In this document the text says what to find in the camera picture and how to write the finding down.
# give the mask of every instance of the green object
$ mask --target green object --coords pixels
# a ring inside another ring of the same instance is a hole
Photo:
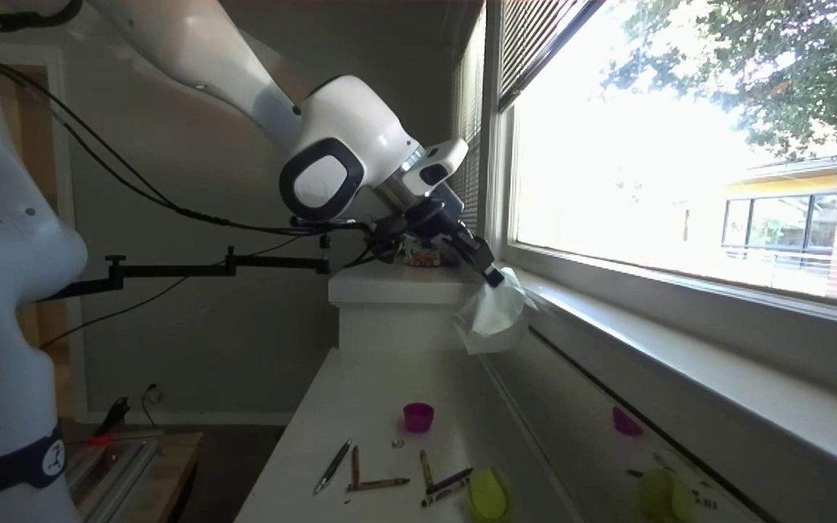
[[[650,523],[691,523],[691,490],[669,468],[647,470],[640,482],[640,506]]]
[[[471,521],[509,523],[509,493],[500,476],[487,468],[471,474]]]

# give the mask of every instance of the white table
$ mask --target white table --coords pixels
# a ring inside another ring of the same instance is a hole
[[[433,429],[407,436],[400,407],[436,407]],[[359,479],[410,476],[404,489],[346,493],[349,455],[330,486],[314,486],[336,448],[359,448]],[[294,421],[255,479],[239,523],[465,523],[468,496],[454,493],[422,509],[419,451],[433,476],[468,464],[493,468],[510,499],[513,523],[574,523],[537,452],[524,438],[478,359],[442,351],[330,348]]]

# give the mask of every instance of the small cup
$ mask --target small cup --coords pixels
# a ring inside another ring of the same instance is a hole
[[[429,405],[407,405],[400,409],[407,434],[426,434],[436,418],[436,407]]]

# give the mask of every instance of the floor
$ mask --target floor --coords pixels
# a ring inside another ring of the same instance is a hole
[[[278,428],[183,428],[199,429],[189,496],[173,523],[230,523],[234,521],[250,486],[276,448]]]

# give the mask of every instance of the window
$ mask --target window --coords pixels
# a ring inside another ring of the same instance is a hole
[[[808,5],[606,0],[505,111],[509,243],[837,300],[837,5]]]

